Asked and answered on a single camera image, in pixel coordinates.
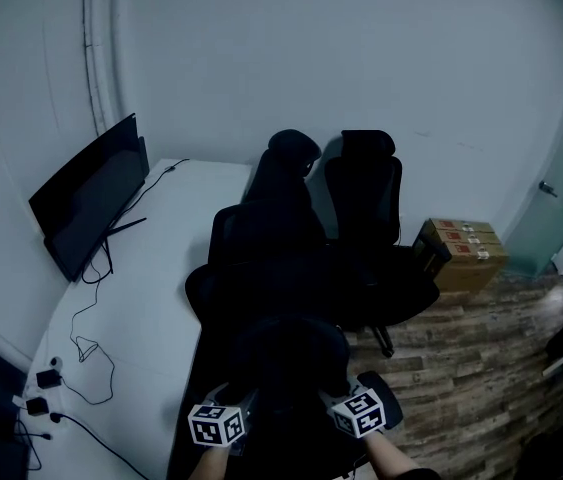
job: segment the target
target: monitor stand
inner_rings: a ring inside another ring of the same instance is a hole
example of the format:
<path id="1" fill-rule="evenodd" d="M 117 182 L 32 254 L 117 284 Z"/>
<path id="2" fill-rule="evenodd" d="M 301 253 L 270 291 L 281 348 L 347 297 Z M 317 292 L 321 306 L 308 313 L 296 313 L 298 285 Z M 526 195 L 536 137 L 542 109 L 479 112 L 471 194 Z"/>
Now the monitor stand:
<path id="1" fill-rule="evenodd" d="M 108 237 L 111 237 L 112 235 L 116 235 L 119 231 L 123 231 L 124 229 L 131 228 L 132 226 L 135 226 L 135 225 L 139 224 L 140 222 L 143 222 L 144 220 L 146 220 L 146 217 L 143 217 L 142 219 L 139 219 L 139 220 L 129 222 L 128 224 L 124 224 L 123 226 L 119 226 L 118 228 L 109 229 L 107 231 L 107 233 L 105 234 L 102 247 L 103 247 L 103 250 L 105 251 L 105 255 L 108 257 L 108 263 L 110 264 L 110 273 L 111 274 L 114 274 L 114 268 L 112 267 L 112 258 L 110 257 L 110 245 L 108 244 Z"/>

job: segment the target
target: power adapter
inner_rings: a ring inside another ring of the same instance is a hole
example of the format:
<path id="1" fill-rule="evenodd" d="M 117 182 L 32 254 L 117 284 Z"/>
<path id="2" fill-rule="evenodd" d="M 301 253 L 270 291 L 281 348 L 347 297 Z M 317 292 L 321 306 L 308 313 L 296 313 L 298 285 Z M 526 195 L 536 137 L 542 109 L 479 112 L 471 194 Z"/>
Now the power adapter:
<path id="1" fill-rule="evenodd" d="M 56 388 L 61 385 L 61 374 L 52 369 L 37 373 L 37 385 L 41 389 Z"/>
<path id="2" fill-rule="evenodd" d="M 50 412 L 48 402 L 45 398 L 41 397 L 26 400 L 25 406 L 30 416 L 41 416 L 42 414 L 48 414 Z"/>

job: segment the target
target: black office chair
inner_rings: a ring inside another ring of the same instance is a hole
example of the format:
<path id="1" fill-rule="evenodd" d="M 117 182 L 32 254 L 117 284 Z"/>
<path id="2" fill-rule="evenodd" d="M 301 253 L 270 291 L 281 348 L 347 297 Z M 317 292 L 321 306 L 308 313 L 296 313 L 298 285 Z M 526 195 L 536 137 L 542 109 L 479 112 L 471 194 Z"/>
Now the black office chair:
<path id="1" fill-rule="evenodd" d="M 439 290 L 400 237 L 399 190 L 402 166 L 392 138 L 380 130 L 344 130 L 341 156 L 325 166 L 325 177 L 339 226 L 339 243 L 353 248 L 374 275 L 367 283 L 358 323 L 370 325 L 383 354 L 394 353 L 386 326 L 404 322 L 432 305 Z M 447 250 L 419 236 L 418 247 L 447 261 Z"/>
<path id="2" fill-rule="evenodd" d="M 297 130 L 283 130 L 268 142 L 243 202 L 289 199 L 310 205 L 304 178 L 321 157 L 321 149 Z"/>
<path id="3" fill-rule="evenodd" d="M 214 217 L 208 263 L 229 265 L 323 247 L 325 232 L 309 205 L 291 198 L 230 206 Z"/>
<path id="4" fill-rule="evenodd" d="M 234 478 L 250 478 L 252 471 L 286 478 L 297 468 L 310 478 L 335 478 L 364 454 L 359 441 L 334 427 L 317 394 L 322 389 L 343 396 L 349 389 L 349 348 L 336 321 L 351 307 L 346 293 L 351 276 L 347 262 L 338 258 L 336 247 L 324 246 L 208 264 L 186 282 L 203 326 L 190 388 L 203 393 L 229 382 L 222 400 L 228 405 L 259 390 L 245 453 L 230 466 Z M 372 372 L 358 378 L 381 397 L 389 427 L 397 425 L 403 415 L 385 382 Z M 179 428 L 185 429 L 185 422 Z M 278 467 L 271 471 L 270 463 Z"/>

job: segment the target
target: chair headrest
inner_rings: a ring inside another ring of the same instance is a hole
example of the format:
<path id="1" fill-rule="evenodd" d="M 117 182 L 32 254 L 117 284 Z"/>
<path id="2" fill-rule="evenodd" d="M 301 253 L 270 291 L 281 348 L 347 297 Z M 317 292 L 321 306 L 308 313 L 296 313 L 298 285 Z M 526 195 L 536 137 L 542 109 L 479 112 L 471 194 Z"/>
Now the chair headrest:
<path id="1" fill-rule="evenodd" d="M 343 130 L 341 156 L 350 160 L 392 156 L 396 151 L 394 141 L 382 130 Z"/>
<path id="2" fill-rule="evenodd" d="M 286 169 L 305 176 L 312 164 L 321 157 L 321 148 L 310 137 L 298 130 L 275 133 L 268 148 Z"/>

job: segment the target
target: person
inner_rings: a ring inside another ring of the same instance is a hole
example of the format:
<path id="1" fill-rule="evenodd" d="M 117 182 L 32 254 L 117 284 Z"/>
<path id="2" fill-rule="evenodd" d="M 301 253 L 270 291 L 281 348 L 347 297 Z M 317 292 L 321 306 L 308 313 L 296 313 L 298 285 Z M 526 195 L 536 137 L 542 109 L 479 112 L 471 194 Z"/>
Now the person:
<path id="1" fill-rule="evenodd" d="M 437 473 L 421 468 L 380 432 L 371 432 L 362 439 L 372 469 L 379 480 L 440 480 Z M 206 450 L 190 480 L 223 480 L 229 456 L 230 448 Z"/>

